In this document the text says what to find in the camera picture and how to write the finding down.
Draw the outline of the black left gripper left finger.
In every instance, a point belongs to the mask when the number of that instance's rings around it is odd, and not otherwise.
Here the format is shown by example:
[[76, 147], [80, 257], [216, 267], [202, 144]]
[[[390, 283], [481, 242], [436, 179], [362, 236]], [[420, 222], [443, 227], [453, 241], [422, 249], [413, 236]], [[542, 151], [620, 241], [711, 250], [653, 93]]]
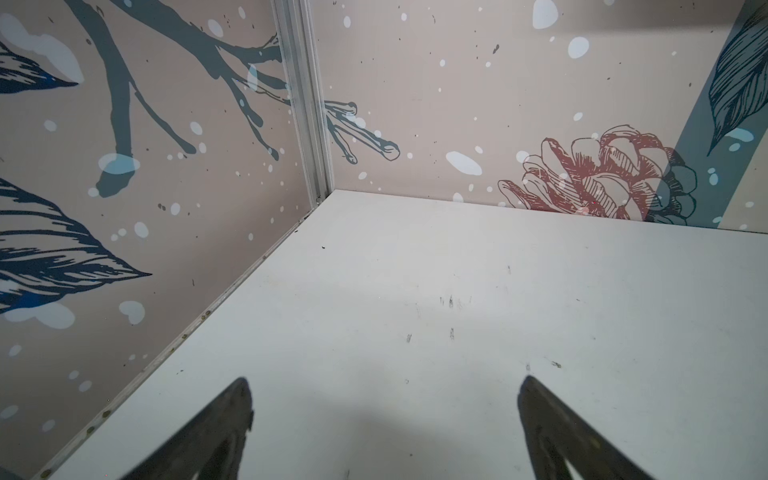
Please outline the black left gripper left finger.
[[236, 479], [253, 418], [239, 377], [123, 479]]

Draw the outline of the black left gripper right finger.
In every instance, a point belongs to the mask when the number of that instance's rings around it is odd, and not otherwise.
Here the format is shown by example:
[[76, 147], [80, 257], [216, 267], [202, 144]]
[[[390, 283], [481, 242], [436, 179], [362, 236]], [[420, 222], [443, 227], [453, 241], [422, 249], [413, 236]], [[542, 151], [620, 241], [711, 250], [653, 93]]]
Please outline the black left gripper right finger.
[[537, 378], [525, 377], [517, 406], [537, 479], [652, 479]]

